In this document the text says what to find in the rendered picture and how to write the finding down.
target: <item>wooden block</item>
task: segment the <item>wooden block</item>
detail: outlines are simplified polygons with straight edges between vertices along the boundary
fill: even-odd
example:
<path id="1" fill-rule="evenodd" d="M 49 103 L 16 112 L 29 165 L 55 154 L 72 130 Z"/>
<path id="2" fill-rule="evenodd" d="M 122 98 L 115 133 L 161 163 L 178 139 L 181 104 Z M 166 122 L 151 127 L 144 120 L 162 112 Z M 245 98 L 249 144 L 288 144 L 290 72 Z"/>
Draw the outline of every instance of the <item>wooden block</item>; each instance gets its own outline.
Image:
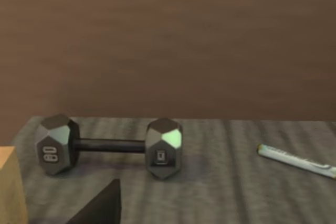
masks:
<path id="1" fill-rule="evenodd" d="M 0 147 L 0 223 L 28 224 L 25 193 L 15 147 Z"/>

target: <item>brown wall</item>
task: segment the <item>brown wall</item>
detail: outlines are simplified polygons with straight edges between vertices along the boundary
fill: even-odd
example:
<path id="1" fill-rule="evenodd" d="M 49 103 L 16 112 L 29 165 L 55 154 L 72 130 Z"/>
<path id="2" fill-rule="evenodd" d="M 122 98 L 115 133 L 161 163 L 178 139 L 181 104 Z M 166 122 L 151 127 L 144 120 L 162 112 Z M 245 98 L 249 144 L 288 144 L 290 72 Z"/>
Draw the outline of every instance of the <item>brown wall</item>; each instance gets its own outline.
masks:
<path id="1" fill-rule="evenodd" d="M 0 121 L 336 119 L 336 0 L 0 0 Z"/>

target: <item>wooden table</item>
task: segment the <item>wooden table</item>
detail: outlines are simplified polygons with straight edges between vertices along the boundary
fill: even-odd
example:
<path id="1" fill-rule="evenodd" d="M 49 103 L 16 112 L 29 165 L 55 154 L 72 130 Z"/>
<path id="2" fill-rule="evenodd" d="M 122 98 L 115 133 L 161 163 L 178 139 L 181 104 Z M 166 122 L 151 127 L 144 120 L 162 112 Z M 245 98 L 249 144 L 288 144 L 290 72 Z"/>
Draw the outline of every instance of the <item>wooden table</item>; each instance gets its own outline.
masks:
<path id="1" fill-rule="evenodd" d="M 83 137 L 144 139 L 152 119 L 74 118 Z M 65 223 L 115 178 L 122 224 L 332 224 L 336 181 L 260 157 L 265 143 L 336 165 L 336 123 L 177 120 L 184 128 L 183 169 L 162 182 L 141 154 L 82 153 L 57 178 L 37 165 L 32 118 L 13 140 L 30 223 Z"/>

